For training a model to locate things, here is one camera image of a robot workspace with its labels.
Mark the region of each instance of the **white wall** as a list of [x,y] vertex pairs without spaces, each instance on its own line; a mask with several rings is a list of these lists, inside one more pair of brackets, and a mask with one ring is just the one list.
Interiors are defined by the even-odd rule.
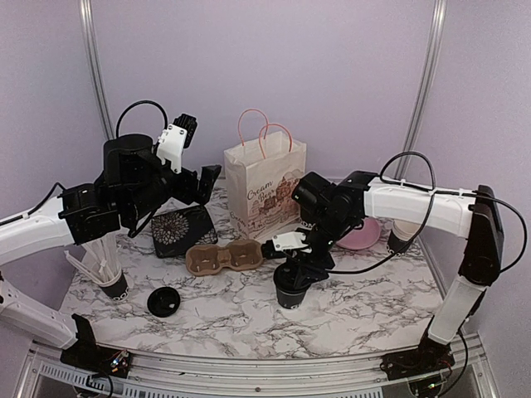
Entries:
[[[35,206],[55,181],[101,171],[103,131],[77,2],[0,1],[0,219]],[[23,293],[59,308],[72,267],[48,250],[2,267]],[[31,336],[0,323],[0,396],[14,392]]]
[[[531,2],[450,0],[441,58],[417,149],[434,163],[443,187],[490,185],[531,219]],[[414,163],[408,178],[427,181]],[[502,211],[504,263],[521,245],[518,221]],[[436,231],[424,239],[448,283],[465,242]],[[503,397],[529,396],[529,256],[489,289],[479,328]]]
[[[433,1],[94,1],[110,114],[159,101],[197,116],[184,164],[222,163],[236,121],[263,109],[308,144],[309,170],[344,177],[400,152],[420,84]],[[159,134],[149,107],[123,132]],[[259,116],[244,123],[256,138]]]

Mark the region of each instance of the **marble pattern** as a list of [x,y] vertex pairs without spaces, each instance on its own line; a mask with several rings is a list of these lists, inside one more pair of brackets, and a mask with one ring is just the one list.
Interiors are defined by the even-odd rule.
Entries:
[[[162,211],[179,208],[171,201]],[[207,208],[220,245],[236,239],[229,224],[227,192],[217,187]],[[389,222],[380,241],[353,254],[335,248],[336,269],[361,269],[382,259]],[[314,284],[293,310],[276,302],[266,261],[254,271],[223,270],[196,278],[184,259],[158,259],[149,228],[131,240],[118,235],[119,260],[131,288],[123,303],[110,300],[76,274],[61,311],[87,317],[101,343],[194,357],[307,358],[345,356],[417,344],[441,303],[418,245],[407,255],[361,275],[331,275]],[[172,286],[181,306],[169,318],[147,309],[151,292]]]

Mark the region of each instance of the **red bag handle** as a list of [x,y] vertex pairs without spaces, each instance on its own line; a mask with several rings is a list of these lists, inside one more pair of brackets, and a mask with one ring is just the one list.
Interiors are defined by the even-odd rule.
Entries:
[[240,140],[241,140],[241,146],[244,147],[246,145],[245,141],[243,140],[243,135],[241,135],[241,130],[240,130],[240,125],[241,125],[241,120],[243,119],[243,115],[246,114],[247,112],[258,112],[259,114],[261,114],[262,116],[264,116],[264,119],[265,119],[265,125],[269,125],[269,120],[266,116],[265,113],[263,113],[261,110],[259,109],[255,109],[255,108],[249,108],[249,109],[246,109],[244,110],[241,115],[240,115],[240,118],[238,119],[238,134],[240,135]]
[[262,141],[261,141],[261,138],[262,138],[262,131],[265,129],[265,132],[267,133],[267,129],[270,127],[270,126],[275,126],[275,127],[280,127],[281,129],[283,129],[284,131],[286,131],[286,133],[288,134],[288,136],[290,137],[290,152],[291,152],[291,149],[293,148],[293,137],[291,137],[291,133],[290,131],[284,127],[282,124],[278,124],[278,123],[268,123],[266,124],[264,127],[262,127],[260,129],[260,132],[258,133],[258,144],[260,144],[260,150],[262,151],[262,156],[264,158],[266,158],[266,152],[264,151],[263,147],[262,147]]

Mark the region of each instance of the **paper bag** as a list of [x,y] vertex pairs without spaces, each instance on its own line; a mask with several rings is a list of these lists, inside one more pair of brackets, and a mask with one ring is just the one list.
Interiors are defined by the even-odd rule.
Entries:
[[[244,142],[242,138],[241,145],[225,151],[231,224],[243,236],[255,240],[270,238],[282,226],[299,219],[299,205],[291,199],[291,193],[306,166],[306,144],[292,139],[286,128],[269,124],[264,117],[266,125],[258,139]],[[271,127],[285,132],[268,133],[262,138],[264,130]]]

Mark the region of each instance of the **black round lid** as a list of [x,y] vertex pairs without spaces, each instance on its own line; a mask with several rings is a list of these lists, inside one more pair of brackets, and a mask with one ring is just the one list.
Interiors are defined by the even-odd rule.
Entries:
[[181,297],[174,288],[165,286],[154,290],[148,298],[148,310],[155,317],[166,318],[179,308]]

